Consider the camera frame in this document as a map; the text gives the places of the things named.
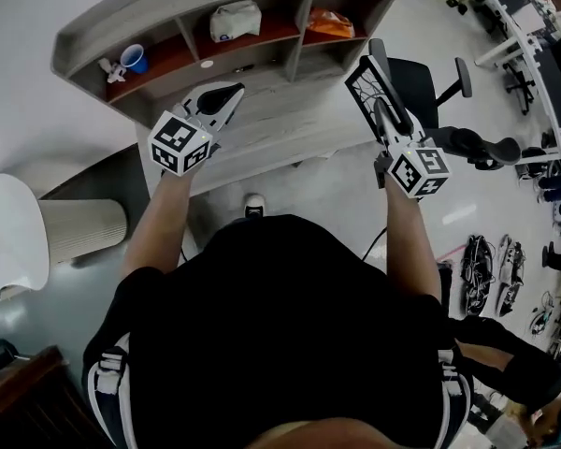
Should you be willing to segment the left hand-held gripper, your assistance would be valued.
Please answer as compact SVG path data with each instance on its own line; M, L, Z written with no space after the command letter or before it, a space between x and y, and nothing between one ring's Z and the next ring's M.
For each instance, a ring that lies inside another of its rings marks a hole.
M218 132L230 122L244 93L243 83L214 81L193 88L182 106L191 115L210 115L209 129ZM147 143L153 163L179 177L208 160L216 147L214 136L200 124L167 110L152 128Z

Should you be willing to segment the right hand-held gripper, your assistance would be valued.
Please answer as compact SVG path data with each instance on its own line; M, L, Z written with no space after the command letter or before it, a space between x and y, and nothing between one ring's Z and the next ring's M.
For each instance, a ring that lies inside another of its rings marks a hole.
M445 151L412 142L424 138L424 129L408 109L388 106L382 98L377 98L373 112L376 139L387 146L374 162L379 188L385 187L385 178L389 176L408 198L435 195L451 177ZM390 145L391 142L408 143Z

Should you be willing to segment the black framed white picture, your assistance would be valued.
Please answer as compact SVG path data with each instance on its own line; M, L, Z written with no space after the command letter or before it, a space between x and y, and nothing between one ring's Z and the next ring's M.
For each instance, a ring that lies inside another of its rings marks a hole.
M360 57L357 68L345 80L345 85L373 133L375 130L373 107L377 98L382 98L388 106L405 109L388 74L372 55Z

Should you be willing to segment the person's left forearm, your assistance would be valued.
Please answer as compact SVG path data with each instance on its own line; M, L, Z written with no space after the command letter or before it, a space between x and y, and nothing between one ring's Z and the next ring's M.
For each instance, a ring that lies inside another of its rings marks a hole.
M193 178L193 171L162 176L128 242L124 278L140 268L169 273L179 265Z

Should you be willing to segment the person's right forearm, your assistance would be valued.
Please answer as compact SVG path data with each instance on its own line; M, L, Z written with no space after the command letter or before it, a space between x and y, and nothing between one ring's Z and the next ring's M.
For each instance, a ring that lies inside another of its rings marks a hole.
M387 198L386 273L395 287L415 296L441 299L439 269L426 234L419 203L390 177Z

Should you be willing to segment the black office chair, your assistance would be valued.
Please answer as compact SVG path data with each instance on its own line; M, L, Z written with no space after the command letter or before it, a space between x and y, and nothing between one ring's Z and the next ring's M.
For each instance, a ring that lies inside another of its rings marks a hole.
M456 94L461 94L464 98L473 95L468 67L463 59L454 59L457 80L441 95L436 95L434 81L426 65L388 57L379 38L368 41L368 51L381 66L405 109L416 117L425 134L436 146L450 155L465 158L482 171L513 166L519 162L522 151L513 138L490 142L467 128L439 126L439 106Z

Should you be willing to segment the white tissue packet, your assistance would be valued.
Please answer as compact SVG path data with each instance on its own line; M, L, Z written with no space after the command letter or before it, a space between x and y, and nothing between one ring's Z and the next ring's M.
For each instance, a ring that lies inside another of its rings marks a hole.
M215 43L241 36L259 36L262 12L252 0L242 0L218 7L209 18L209 33Z

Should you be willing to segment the blue plastic cup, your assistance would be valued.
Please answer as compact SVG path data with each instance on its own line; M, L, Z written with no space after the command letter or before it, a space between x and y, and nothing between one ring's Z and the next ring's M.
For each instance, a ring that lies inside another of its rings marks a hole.
M128 46L121 54L120 64L136 74L143 74L148 70L148 60L141 44Z

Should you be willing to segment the person's left white shoe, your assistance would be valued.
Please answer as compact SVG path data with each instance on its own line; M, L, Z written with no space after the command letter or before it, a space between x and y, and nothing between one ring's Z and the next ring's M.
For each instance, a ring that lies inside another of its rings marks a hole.
M266 200L260 194L248 194L244 199L244 217L247 219L262 218L266 212Z

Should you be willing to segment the small white figurine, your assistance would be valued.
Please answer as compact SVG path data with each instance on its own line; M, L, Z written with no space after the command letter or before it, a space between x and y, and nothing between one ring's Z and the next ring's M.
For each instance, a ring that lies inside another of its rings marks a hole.
M98 60L99 67L107 74L107 83L125 82L126 68L118 62L111 62L107 58Z

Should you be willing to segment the orange snack bag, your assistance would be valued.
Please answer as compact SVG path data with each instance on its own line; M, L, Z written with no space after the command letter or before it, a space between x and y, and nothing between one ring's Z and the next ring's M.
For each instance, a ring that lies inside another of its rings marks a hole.
M355 36L354 26L349 19L335 11L319 7L310 10L307 29L314 33L340 38Z

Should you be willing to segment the black swivel chair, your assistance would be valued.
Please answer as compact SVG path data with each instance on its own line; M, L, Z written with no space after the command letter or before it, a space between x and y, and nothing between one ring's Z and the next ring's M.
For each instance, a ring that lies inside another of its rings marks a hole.
M528 80L525 77L525 73L517 65L512 65L511 63L505 63L502 68L506 72L510 72L516 83L505 88L508 94L513 91L519 91L521 93L521 112L523 115L529 113L531 105L534 103L535 97L532 93L532 89L535 87L535 81L532 79Z

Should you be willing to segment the person's black shirt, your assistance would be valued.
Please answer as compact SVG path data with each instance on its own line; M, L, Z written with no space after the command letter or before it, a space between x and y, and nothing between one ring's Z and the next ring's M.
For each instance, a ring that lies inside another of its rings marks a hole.
M434 297L283 215L224 227L169 273L125 277L85 350L83 389L119 446L129 414L136 449L244 449L328 418L447 449L471 385Z

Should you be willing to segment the white table with ribbed base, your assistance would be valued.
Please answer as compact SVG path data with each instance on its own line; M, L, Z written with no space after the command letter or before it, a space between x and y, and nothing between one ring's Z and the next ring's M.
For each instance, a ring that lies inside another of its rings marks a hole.
M43 289L52 267L118 245L127 228L112 199L41 200L0 174L0 301Z

